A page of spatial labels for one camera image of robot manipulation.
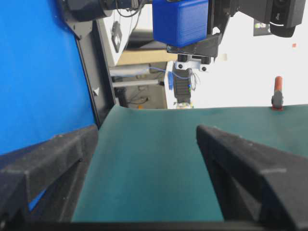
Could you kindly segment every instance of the blue panel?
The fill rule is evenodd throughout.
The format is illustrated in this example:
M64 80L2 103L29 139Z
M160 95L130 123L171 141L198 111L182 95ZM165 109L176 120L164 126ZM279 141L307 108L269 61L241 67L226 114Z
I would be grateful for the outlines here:
M55 2L2 2L0 154L94 123L76 42Z
M206 38L208 0L153 0L153 37L183 47Z

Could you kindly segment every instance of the black bracket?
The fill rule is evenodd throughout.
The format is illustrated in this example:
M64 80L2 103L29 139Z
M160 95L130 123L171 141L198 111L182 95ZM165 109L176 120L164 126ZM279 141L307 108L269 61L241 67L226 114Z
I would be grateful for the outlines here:
M80 22L70 11L67 0L57 0L63 21L72 30L75 36L80 40L92 31L93 21Z
M308 160L199 126L197 141L225 220L308 228Z
M174 54L190 54L197 56L218 56L218 46L221 43L222 34L208 35L205 40L186 47L174 47L167 45L167 52Z
M92 155L97 141L97 127L92 125L1 156L0 223L16 216L30 221L28 203L75 163Z

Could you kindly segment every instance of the black plastic part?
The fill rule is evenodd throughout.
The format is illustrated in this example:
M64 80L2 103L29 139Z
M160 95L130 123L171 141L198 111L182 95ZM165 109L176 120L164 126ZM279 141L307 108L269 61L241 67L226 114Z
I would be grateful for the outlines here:
M66 1L57 0L57 3L64 23L71 29L78 39L84 38L92 31L92 21L78 21L68 9Z
M201 63L202 64L210 64L211 63L211 58L210 57L201 57Z
M115 104L115 93L103 39L96 21L93 22L92 32L82 40L77 40L77 46L89 88L93 114L97 127L100 128ZM99 88L99 94L94 95L93 90L97 88Z
M115 95L119 99L122 107L128 107L128 102L125 96L126 88L115 88Z
M217 27L220 30L220 42L225 33L231 16L231 7L236 0L215 0L214 4L214 22L213 27Z
M273 0L239 0L239 11L258 21L269 24Z
M174 222L174 223L28 223L21 231L274 231L255 222Z
M173 66L173 72L181 77L188 78L188 70L177 70ZM190 103L191 93L189 89L190 80L189 79L180 79L175 75L173 76L173 85L174 85L174 96L177 98L178 103Z
M68 10L79 22L93 21L112 14L102 0L66 0L66 2Z
M271 22L284 28L302 23L306 0L274 0Z
M222 34L208 35L205 40L186 47L167 46L167 52L174 54L190 54L197 56L218 56L218 46L221 43Z
M97 140L97 127L92 125L12 153L19 153L19 158L0 170L0 217L12 219L21 211L25 220L31 220L28 203L75 163L92 155ZM6 154L0 162L9 158Z
M45 206L39 213L39 217L34 218L31 213L32 220L49 222L70 222L72 220L95 147L96 145L85 153L82 160L67 170L52 187L48 188L40 200L40 203L45 203Z
M188 59L188 56L185 54L178 54L178 62L186 62Z
M270 24L270 32L276 36L283 37L283 38L290 38L293 36L295 31L295 26L291 28L285 28L284 26L276 26Z
M226 220L308 228L307 158L206 126L197 142Z
M214 28L214 7L215 7L215 0L208 1L208 14L207 14L207 34L213 34Z

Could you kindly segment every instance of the black frame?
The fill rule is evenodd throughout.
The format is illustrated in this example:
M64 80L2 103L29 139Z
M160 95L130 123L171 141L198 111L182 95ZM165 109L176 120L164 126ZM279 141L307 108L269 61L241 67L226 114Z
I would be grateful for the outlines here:
M91 125L0 156L0 224L70 221L97 142ZM46 188L30 212L28 203Z
M98 22L93 21L92 31L82 39L76 38L76 43L87 80L96 125L100 128L116 100ZM93 92L97 87L100 88L98 96Z
M249 221L169 223L27 223L20 230L38 231L274 231L270 226Z

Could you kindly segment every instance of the blue cable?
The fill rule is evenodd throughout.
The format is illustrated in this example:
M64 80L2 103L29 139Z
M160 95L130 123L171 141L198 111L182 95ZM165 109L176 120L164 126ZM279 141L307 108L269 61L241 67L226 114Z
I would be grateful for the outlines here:
M160 68L157 68L157 67L149 67L149 68L146 68L146 69L140 71L139 73L135 74L134 76L131 76L131 75L121 75L121 76L122 76L122 77L135 77L135 76L137 76L137 75L142 75L142 74L144 74L145 71L150 70L150 69L166 72L166 70L163 70L163 69L160 69ZM177 77L177 78L179 78L179 79L190 79L190 77L181 77L181 76L175 74L173 71L170 71L170 72L171 72L175 77Z

